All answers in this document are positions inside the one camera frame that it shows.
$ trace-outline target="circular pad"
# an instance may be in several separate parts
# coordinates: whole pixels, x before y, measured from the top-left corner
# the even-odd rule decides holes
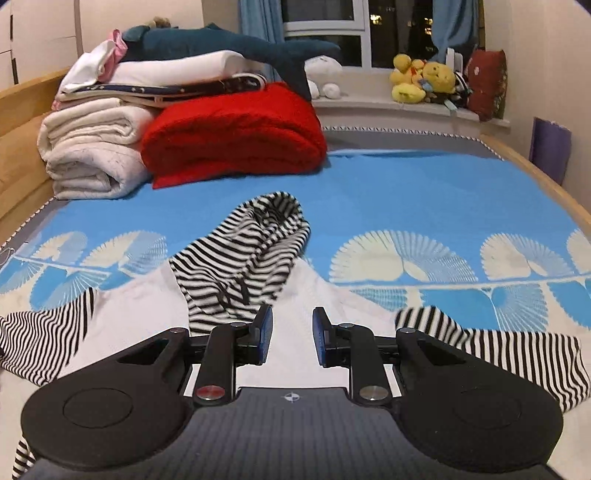
[[[501,369],[452,368],[446,374],[438,367],[402,397],[398,423],[407,439],[461,470],[503,473],[546,463],[562,432],[554,398]]]
[[[36,457],[75,470],[128,465],[165,448],[187,416],[177,392],[141,365],[76,372],[35,392],[22,429]]]
[[[124,421],[133,410],[131,397],[112,388],[78,392],[66,402],[64,417],[87,429],[103,429]]]

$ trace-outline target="red blanket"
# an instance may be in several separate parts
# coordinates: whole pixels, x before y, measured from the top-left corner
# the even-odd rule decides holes
[[[228,174],[317,169],[326,141],[314,108],[283,83],[167,108],[142,140],[154,188]]]

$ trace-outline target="stuffed shark toy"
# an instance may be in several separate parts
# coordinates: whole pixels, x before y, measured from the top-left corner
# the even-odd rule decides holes
[[[289,87],[310,101],[310,89],[304,63],[321,55],[340,57],[340,48],[322,40],[290,40],[270,43],[241,35],[215,24],[195,30],[132,27],[123,33],[128,51],[121,61],[175,60],[219,50],[232,50],[248,60],[271,65]]]

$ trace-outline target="winnie the pooh plush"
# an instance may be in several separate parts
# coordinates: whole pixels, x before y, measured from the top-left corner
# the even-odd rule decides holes
[[[421,83],[424,90],[433,93],[456,93],[456,75],[453,70],[443,63],[430,61],[423,67],[423,80]]]
[[[400,103],[420,103],[427,92],[412,83],[399,83],[392,89],[392,98]]]
[[[394,71],[390,74],[392,85],[408,83],[420,87],[419,81],[423,78],[421,72],[425,62],[422,60],[412,60],[404,53],[399,53],[394,57]]]

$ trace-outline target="folded white quilt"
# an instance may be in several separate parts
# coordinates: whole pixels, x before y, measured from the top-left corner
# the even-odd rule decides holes
[[[81,103],[45,117],[37,148],[41,158],[47,161],[56,148],[101,141],[132,145],[141,140],[157,112],[143,106],[126,105],[118,98]]]
[[[58,148],[48,156],[46,170],[60,200],[119,198],[150,178],[139,144],[93,142]]]

